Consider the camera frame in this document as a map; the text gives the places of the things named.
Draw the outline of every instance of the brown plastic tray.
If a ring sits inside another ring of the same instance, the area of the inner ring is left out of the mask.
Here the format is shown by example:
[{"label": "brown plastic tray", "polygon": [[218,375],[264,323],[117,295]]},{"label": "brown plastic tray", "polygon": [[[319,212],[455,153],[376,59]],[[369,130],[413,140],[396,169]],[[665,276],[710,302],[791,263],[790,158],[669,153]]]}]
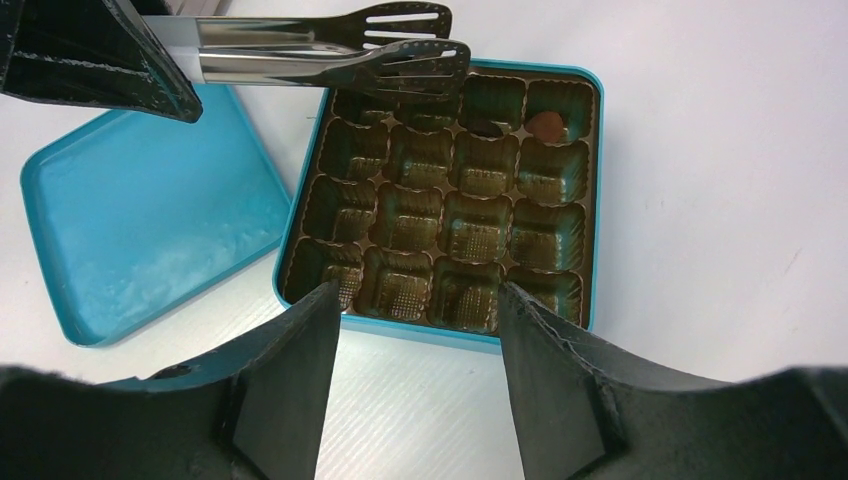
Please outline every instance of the brown plastic tray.
[{"label": "brown plastic tray", "polygon": [[[497,336],[513,281],[587,328],[601,90],[580,70],[472,64],[456,101],[330,91],[276,287],[289,304],[338,279],[344,312]],[[543,143],[524,125],[555,111]],[[504,133],[487,138],[481,121]]]}]

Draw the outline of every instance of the metal tongs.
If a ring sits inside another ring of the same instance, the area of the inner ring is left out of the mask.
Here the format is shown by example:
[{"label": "metal tongs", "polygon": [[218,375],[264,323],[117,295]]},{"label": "metal tongs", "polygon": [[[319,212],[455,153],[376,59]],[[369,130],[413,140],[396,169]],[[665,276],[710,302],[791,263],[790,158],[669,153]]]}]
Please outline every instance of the metal tongs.
[{"label": "metal tongs", "polygon": [[456,95],[471,52],[444,5],[391,2],[329,18],[144,17],[195,83],[305,85],[393,102]]}]

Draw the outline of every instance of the white table surface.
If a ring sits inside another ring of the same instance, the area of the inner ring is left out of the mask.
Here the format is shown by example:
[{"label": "white table surface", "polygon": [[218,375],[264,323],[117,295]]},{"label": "white table surface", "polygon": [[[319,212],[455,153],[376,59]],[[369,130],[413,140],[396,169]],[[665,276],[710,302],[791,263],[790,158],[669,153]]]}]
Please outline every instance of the white table surface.
[{"label": "white table surface", "polygon": [[[475,57],[604,84],[597,334],[724,380],[848,363],[848,3],[445,3]],[[367,4],[234,0],[230,14]],[[320,92],[239,93],[294,192]],[[148,376],[281,311],[270,255],[116,346],[64,339],[19,172],[99,113],[0,97],[0,363],[93,382]],[[342,332],[319,478],[521,475],[498,355]]]}]

